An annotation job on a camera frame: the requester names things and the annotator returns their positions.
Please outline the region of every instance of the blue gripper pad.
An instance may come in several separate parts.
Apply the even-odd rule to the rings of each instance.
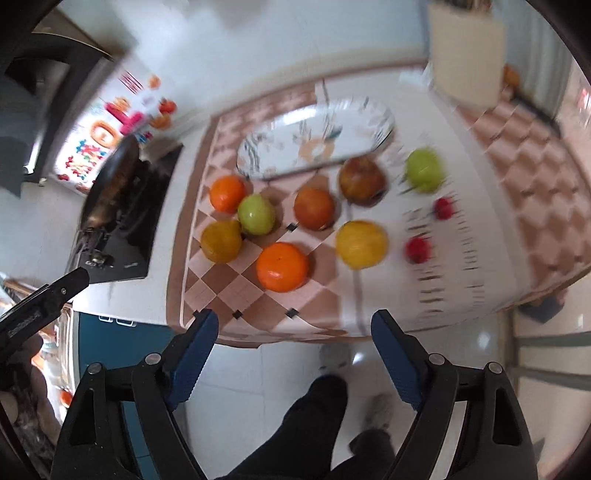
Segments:
[[[400,399],[419,411],[423,406],[423,395],[418,372],[380,312],[374,313],[372,317],[371,336]]]
[[[202,321],[200,321],[199,314],[197,314],[189,330],[178,336],[189,335],[193,336],[193,339],[179,338],[177,342],[179,344],[184,343],[187,339],[190,340],[184,346],[184,351],[179,352],[180,357],[174,359],[177,362],[176,367],[168,372],[170,387],[164,400],[171,411],[174,411],[179,403],[187,401],[191,396],[201,370],[203,370],[203,366],[217,340],[219,329],[217,315],[211,310],[206,310],[203,314],[206,317]],[[169,347],[175,347],[173,344],[175,340],[176,337],[171,340]]]

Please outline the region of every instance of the black pants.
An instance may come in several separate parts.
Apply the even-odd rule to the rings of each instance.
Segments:
[[[383,430],[366,430],[351,442],[353,457],[330,471],[333,448],[347,407],[347,383],[318,378],[285,414],[273,436],[229,475],[283,476],[301,480],[382,480],[395,457]]]

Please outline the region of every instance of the kitchen counter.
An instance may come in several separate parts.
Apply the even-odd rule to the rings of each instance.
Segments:
[[[160,214],[148,276],[141,280],[90,285],[74,297],[72,303],[75,311],[166,325],[166,288],[178,216],[206,130],[206,127],[198,128],[180,138],[184,148],[178,158]]]
[[[302,83],[239,105],[188,134],[148,277],[92,285],[74,299],[74,309],[184,329],[194,310],[211,308],[220,318],[219,341],[229,345],[326,341],[367,336],[380,308],[407,331],[451,325],[541,297],[588,271],[591,194],[586,178],[577,180],[577,162],[563,142],[522,107],[502,101],[485,112],[461,109],[403,79],[408,72],[392,67]],[[246,133],[280,113],[352,95],[384,103],[397,121],[395,141],[379,158],[391,182],[386,198],[372,209],[342,202],[332,228],[310,232],[294,228],[297,190],[309,184],[337,192],[338,167],[254,181],[254,191],[283,211],[281,227],[247,239],[228,265],[207,261],[200,233],[217,215],[209,186],[234,170]],[[409,192],[401,180],[406,156],[424,146],[440,153],[448,173],[432,196]],[[456,200],[457,215],[436,222],[430,206],[444,194]],[[391,244],[382,264],[361,272],[349,270],[334,249],[336,230],[353,219],[380,223]],[[433,259],[419,266],[402,254],[406,239],[418,234],[434,244]],[[315,265],[311,280],[289,294],[264,291],[253,273],[258,253],[279,240],[297,243]]]

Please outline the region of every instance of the person's leg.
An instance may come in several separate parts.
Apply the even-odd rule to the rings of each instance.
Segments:
[[[320,377],[285,414],[273,436],[231,473],[320,480],[330,472],[332,452],[347,407],[347,383]]]
[[[349,447],[353,456],[329,473],[326,480],[382,480],[396,457],[390,435],[381,429],[365,430]]]
[[[393,413],[392,395],[374,397],[363,431],[349,444],[353,456],[335,468],[326,480],[382,480],[396,457],[387,432]]]

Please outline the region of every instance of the red strawberry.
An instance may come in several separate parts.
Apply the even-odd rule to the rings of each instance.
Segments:
[[[423,236],[414,236],[406,243],[404,255],[411,263],[425,263],[431,258],[431,242]]]
[[[456,213],[453,208],[453,201],[448,197],[437,199],[433,204],[433,210],[439,220],[449,220]]]

